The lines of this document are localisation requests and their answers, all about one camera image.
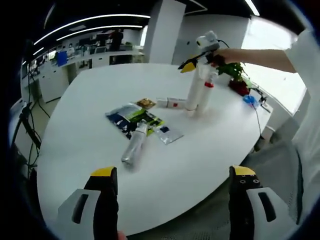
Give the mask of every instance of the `ceiling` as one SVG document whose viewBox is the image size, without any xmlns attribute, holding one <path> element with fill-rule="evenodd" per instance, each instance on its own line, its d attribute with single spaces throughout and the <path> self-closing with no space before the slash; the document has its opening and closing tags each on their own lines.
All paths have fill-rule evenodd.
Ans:
<svg viewBox="0 0 320 240">
<path fill-rule="evenodd" d="M 199 6 L 194 1 L 197 1 L 205 8 Z M 35 42 L 45 34 L 63 25 L 99 15 L 136 14 L 149 16 L 155 2 L 155 0 L 92 0 L 83 4 L 80 3 L 79 0 L 47 1 L 46 3 L 43 3 L 44 14 L 41 15 L 36 22 L 36 26 L 34 31 L 32 31 L 30 38 Z M 252 15 L 252 11 L 246 4 L 245 0 L 179 0 L 179 2 L 186 4 L 185 12 L 189 13 L 189 15 L 222 14 L 245 18 L 249 18 Z M 258 9 L 260 17 L 280 24 L 297 34 L 304 29 L 303 25 L 284 4 L 283 0 L 252 0 L 252 2 Z M 47 17 L 47 13 L 50 11 L 53 4 L 54 7 L 51 11 L 51 14 L 49 17 Z M 148 21 L 148 18 L 121 16 L 102 17 L 80 22 L 51 34 L 37 44 L 37 49 L 41 47 L 52 47 L 57 43 L 56 39 L 72 33 L 70 28 L 80 25 L 85 25 L 87 29 L 110 25 L 145 26 L 148 24 Z"/>
</svg>

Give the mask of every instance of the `snack package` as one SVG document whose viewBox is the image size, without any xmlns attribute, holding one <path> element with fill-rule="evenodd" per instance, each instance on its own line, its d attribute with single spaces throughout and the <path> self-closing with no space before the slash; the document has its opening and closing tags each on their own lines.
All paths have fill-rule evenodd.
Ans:
<svg viewBox="0 0 320 240">
<path fill-rule="evenodd" d="M 131 139 L 132 133 L 137 128 L 137 124 L 142 120 L 145 120 L 148 124 L 147 136 L 154 132 L 154 127 L 158 127 L 164 124 L 164 121 L 162 119 L 131 102 L 105 113 L 105 116 L 128 139 Z"/>
<path fill-rule="evenodd" d="M 168 127 L 167 125 L 155 127 L 154 132 L 165 145 L 168 145 L 184 136 L 179 130 Z"/>
<path fill-rule="evenodd" d="M 140 106 L 144 109 L 150 109 L 154 105 L 156 105 L 156 103 L 151 101 L 149 98 L 143 98 L 143 99 L 137 101 L 135 104 L 137 104 L 138 106 Z"/>
</svg>

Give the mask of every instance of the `window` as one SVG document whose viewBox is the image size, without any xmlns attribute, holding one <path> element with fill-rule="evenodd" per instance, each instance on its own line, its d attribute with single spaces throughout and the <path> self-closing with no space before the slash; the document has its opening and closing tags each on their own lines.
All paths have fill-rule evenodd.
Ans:
<svg viewBox="0 0 320 240">
<path fill-rule="evenodd" d="M 289 30 L 260 17 L 252 17 L 242 48 L 285 50 L 296 40 L 297 36 Z M 280 102 L 292 115 L 296 113 L 307 90 L 298 73 L 248 63 L 244 70 L 254 84 Z"/>
<path fill-rule="evenodd" d="M 141 34 L 141 40 L 140 40 L 140 46 L 144 46 L 145 45 L 145 41 L 146 41 L 146 36 L 147 36 L 147 31 L 148 31 L 148 25 L 145 26 L 142 30 L 142 34 Z"/>
</svg>

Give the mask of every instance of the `green leaves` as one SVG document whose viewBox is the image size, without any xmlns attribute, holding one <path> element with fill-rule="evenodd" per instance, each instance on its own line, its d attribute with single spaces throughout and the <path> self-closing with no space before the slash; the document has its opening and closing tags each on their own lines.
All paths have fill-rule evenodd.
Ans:
<svg viewBox="0 0 320 240">
<path fill-rule="evenodd" d="M 219 75 L 225 73 L 230 75 L 235 81 L 243 81 L 241 74 L 245 71 L 239 62 L 232 62 L 223 66 L 218 66 L 216 69 L 218 70 Z"/>
</svg>

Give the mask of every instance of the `potted plant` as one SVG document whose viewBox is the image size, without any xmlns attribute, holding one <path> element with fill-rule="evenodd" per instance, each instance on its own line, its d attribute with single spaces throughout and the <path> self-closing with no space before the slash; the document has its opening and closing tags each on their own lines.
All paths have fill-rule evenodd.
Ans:
<svg viewBox="0 0 320 240">
<path fill-rule="evenodd" d="M 246 72 L 244 71 L 243 67 L 239 62 L 233 62 L 233 63 L 225 64 L 223 66 L 218 66 L 216 69 L 218 70 L 219 75 L 225 73 L 231 76 L 231 80 L 229 81 L 228 86 L 233 91 L 235 91 L 241 96 L 249 94 L 250 92 L 249 86 L 243 78 L 243 74 L 245 74 L 246 76 L 248 75 L 246 74 Z"/>
</svg>

